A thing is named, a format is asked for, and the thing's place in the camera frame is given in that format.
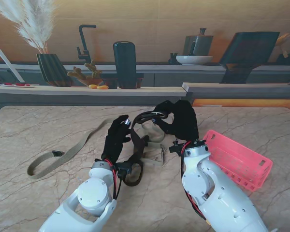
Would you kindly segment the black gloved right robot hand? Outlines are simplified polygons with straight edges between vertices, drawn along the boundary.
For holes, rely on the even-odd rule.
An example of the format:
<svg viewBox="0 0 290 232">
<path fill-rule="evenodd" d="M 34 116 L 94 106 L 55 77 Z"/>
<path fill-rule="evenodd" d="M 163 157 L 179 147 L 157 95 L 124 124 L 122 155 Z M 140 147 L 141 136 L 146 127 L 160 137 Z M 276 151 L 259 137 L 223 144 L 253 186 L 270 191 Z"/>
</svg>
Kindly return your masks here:
<svg viewBox="0 0 290 232">
<path fill-rule="evenodd" d="M 168 124 L 160 118 L 154 121 L 166 134 L 174 135 L 187 142 L 199 139 L 196 114 L 189 101 L 178 100 L 172 103 L 167 100 L 158 104 L 154 111 L 174 115 L 172 124 Z"/>
</svg>

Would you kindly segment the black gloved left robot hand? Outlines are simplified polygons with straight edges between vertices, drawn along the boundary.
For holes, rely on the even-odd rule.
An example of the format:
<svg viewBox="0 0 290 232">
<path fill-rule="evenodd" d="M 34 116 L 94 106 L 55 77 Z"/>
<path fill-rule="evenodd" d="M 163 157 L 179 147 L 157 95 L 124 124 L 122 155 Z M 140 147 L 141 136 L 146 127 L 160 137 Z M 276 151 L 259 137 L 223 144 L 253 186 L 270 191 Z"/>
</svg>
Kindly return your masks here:
<svg viewBox="0 0 290 232">
<path fill-rule="evenodd" d="M 115 164 L 122 151 L 123 144 L 131 140 L 128 135 L 130 134 L 130 125 L 128 115 L 121 115 L 115 119 L 108 130 L 105 139 L 104 150 L 101 155 L 102 160 L 108 160 Z"/>
</svg>

